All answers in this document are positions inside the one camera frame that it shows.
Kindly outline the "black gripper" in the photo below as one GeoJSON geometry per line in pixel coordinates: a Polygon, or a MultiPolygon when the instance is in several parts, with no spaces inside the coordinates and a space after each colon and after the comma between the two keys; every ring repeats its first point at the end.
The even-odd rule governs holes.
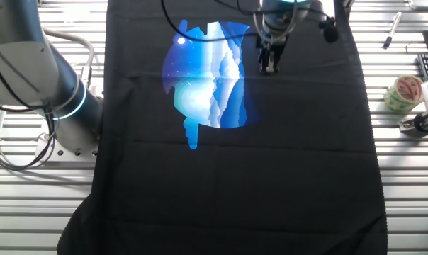
{"type": "Polygon", "coordinates": [[[262,38],[257,36],[257,49],[258,53],[258,62],[260,67],[260,72],[262,74],[276,74],[279,72],[279,62],[281,60],[281,55],[285,49],[286,43],[288,40],[288,35],[284,37],[284,39],[279,40],[277,42],[269,43],[265,42],[262,38]],[[265,58],[264,55],[266,53],[274,53],[274,58],[265,58]]]}

